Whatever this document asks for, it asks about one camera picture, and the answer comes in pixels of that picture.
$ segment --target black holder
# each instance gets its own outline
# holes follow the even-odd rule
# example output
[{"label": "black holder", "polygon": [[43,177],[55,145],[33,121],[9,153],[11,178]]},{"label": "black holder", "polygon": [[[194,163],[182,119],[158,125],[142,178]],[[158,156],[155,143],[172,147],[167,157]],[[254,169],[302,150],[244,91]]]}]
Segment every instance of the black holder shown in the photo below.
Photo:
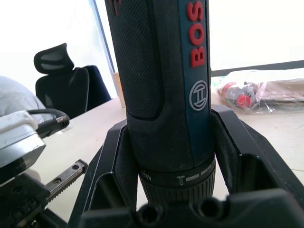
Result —
[{"label": "black holder", "polygon": [[68,226],[304,227],[304,187],[268,140],[224,106],[213,107],[212,121],[226,201],[148,204],[136,212],[139,167],[122,121],[91,161]]}]

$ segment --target cordless screwdriver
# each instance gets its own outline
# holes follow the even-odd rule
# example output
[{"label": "cordless screwdriver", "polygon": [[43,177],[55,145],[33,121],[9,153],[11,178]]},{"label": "cordless screwdriver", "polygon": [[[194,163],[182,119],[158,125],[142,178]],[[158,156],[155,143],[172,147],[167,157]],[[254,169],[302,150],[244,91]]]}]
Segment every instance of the cordless screwdriver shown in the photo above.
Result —
[{"label": "cordless screwdriver", "polygon": [[150,203],[212,196],[207,0],[105,0],[132,150]]}]

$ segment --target white table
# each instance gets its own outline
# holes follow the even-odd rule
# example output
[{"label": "white table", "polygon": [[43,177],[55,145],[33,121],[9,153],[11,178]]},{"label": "white table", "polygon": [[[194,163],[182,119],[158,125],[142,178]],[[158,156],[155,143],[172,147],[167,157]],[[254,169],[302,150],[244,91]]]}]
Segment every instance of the white table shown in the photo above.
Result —
[{"label": "white table", "polygon": [[[219,101],[213,95],[214,104]],[[286,115],[245,115],[239,117],[263,134],[273,144],[290,168],[304,183],[304,114]],[[45,139],[46,149],[32,169],[39,172],[45,184],[71,166],[78,159],[89,163],[104,143],[107,131],[126,118],[125,108],[119,99],[113,99],[73,120],[63,133]],[[55,198],[48,206],[64,220],[68,221],[77,198],[83,177]],[[223,200],[228,191],[222,175],[217,169],[214,196]],[[138,206],[146,202],[139,185]]]}]

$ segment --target cable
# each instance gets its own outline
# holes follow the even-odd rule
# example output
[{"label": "cable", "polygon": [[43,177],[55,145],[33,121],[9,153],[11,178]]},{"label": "cable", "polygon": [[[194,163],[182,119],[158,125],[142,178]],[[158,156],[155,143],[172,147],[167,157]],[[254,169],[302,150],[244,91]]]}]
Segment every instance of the cable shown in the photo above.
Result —
[{"label": "cable", "polygon": [[41,138],[49,137],[54,133],[65,129],[69,123],[70,118],[64,112],[57,110],[57,109],[35,109],[35,110],[28,110],[27,111],[30,115],[36,114],[52,114],[56,118],[52,120],[44,121],[43,123],[38,124],[37,133]]}]

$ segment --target bosch logo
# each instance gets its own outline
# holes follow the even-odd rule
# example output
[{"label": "bosch logo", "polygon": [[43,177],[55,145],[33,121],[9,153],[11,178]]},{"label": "bosch logo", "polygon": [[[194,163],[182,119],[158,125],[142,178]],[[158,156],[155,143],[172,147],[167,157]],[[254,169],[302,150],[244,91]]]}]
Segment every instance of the bosch logo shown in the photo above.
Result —
[{"label": "bosch logo", "polygon": [[118,5],[122,4],[122,0],[109,0],[110,7],[114,8],[115,15],[118,15]]},{"label": "bosch logo", "polygon": [[201,111],[206,106],[208,101],[208,87],[206,82],[196,82],[189,95],[189,103],[193,110]]},{"label": "bosch logo", "polygon": [[202,3],[200,1],[197,1],[194,4],[192,2],[189,2],[187,6],[187,15],[190,21],[193,22],[195,22],[196,20],[199,21],[194,23],[189,28],[189,32],[188,32],[189,40],[191,44],[194,46],[200,46],[194,48],[190,53],[191,67],[198,67],[205,64],[206,62],[205,49],[202,46],[202,43],[204,42],[205,39],[205,32],[203,25],[200,23],[203,20],[203,15],[204,15],[204,8]]}]

